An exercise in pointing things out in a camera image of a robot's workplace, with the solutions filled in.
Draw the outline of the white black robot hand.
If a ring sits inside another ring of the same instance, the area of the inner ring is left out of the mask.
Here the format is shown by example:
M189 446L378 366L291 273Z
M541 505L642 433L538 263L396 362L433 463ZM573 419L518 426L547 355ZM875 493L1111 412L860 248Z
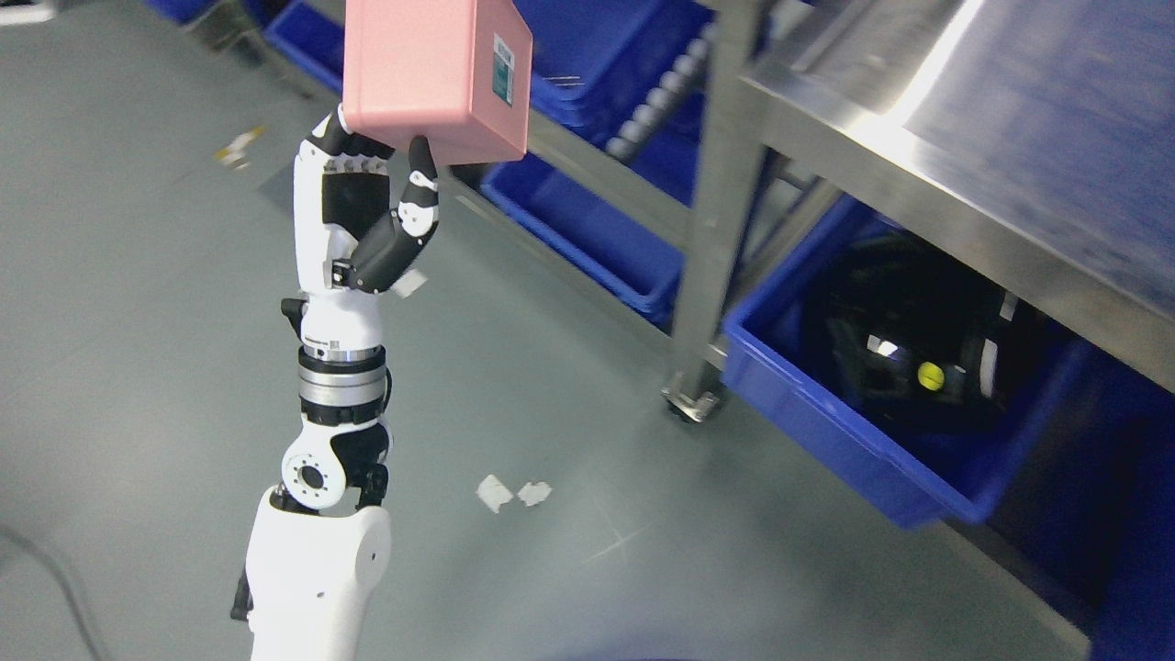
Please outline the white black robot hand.
M352 131L336 106L298 142L293 222L298 340L315 359L376 355L378 301L407 274L438 227L438 167L424 137L407 147L408 177L392 193L395 148Z

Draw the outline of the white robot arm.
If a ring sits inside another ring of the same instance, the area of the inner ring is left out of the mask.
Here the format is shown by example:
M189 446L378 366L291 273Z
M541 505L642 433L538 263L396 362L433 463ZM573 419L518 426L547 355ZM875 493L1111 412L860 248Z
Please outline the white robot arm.
M301 429L260 499L231 616L251 630L251 660L352 660L391 549L382 323L358 294L282 310L301 340Z

